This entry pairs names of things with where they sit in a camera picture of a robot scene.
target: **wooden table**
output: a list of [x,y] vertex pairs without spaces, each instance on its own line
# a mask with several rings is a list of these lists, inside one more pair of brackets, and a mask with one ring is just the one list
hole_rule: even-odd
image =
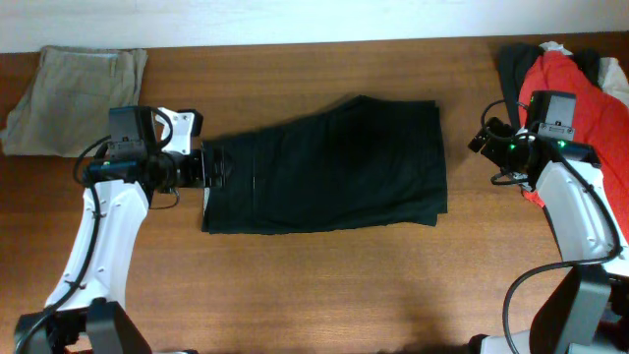
[[[626,33],[148,50],[141,103],[196,108],[204,138],[358,93],[436,99],[449,213],[436,227],[209,235],[200,232],[202,192],[183,191],[179,206],[148,215],[136,241],[127,311],[145,338],[155,350],[375,352],[501,334],[509,284],[559,256],[542,211],[517,188],[491,186],[496,168],[467,143],[484,107],[501,98],[499,46],[550,38],[629,63]],[[36,54],[0,56],[3,125],[36,64]],[[73,163],[0,157],[2,352],[11,350],[18,316],[42,308],[68,259],[82,207]],[[562,274],[539,275],[518,290],[513,330],[530,325]]]

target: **clothing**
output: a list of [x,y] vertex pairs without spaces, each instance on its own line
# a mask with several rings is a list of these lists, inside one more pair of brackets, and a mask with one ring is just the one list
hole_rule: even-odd
[[136,105],[146,52],[44,47],[1,133],[7,155],[78,156],[109,134],[109,108]]
[[[550,89],[576,94],[572,127],[574,141],[593,146],[602,164],[603,185],[609,205],[625,237],[629,236],[629,110],[618,99],[602,92],[565,55],[549,51],[526,75],[520,100],[528,101],[535,90]],[[527,112],[519,108],[524,125]]]
[[556,41],[544,42],[540,44],[540,48],[544,51],[556,50],[558,52],[561,52],[561,54],[563,55],[572,55],[572,52],[570,50],[564,48],[563,44],[559,44]]
[[[515,43],[500,48],[498,54],[500,85],[502,86],[502,94],[505,99],[510,124],[516,130],[520,129],[518,105],[516,103],[520,96],[520,89],[529,69],[547,48],[555,52],[562,51],[561,49],[565,50],[562,45],[559,46],[555,42],[543,43],[540,46]],[[595,50],[586,49],[577,52],[570,58],[577,63],[579,69],[585,73],[590,83],[597,87],[599,85],[599,54]]]
[[616,58],[601,58],[599,84],[603,92],[629,107],[629,83]]
[[232,168],[209,192],[203,231],[281,234],[395,222],[436,225],[447,212],[433,101],[358,96],[326,113],[204,142]]
[[520,88],[527,72],[542,54],[543,49],[540,47],[525,43],[505,45],[500,48],[498,53],[498,73],[502,95],[505,99],[511,127],[516,130],[520,128],[516,103],[520,95]]

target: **white wall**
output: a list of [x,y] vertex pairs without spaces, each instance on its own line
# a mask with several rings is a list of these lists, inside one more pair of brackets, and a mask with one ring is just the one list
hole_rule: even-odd
[[0,0],[0,52],[629,30],[629,0]]

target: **black pants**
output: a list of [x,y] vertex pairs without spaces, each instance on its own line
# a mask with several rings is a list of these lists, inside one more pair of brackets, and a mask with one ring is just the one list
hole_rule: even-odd
[[203,231],[280,234],[409,221],[447,212],[443,140],[433,101],[358,96],[292,123],[203,143],[224,153]]

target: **red shirt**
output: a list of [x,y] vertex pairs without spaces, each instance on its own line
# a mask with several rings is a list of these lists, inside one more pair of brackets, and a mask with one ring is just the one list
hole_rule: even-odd
[[[534,90],[551,89],[577,95],[572,127],[574,141],[591,145],[602,164],[603,185],[609,205],[625,239],[629,236],[629,109],[618,99],[590,84],[567,56],[548,51],[527,72],[520,101],[528,102]],[[527,112],[520,107],[524,126]],[[526,196],[540,203],[537,194]]]

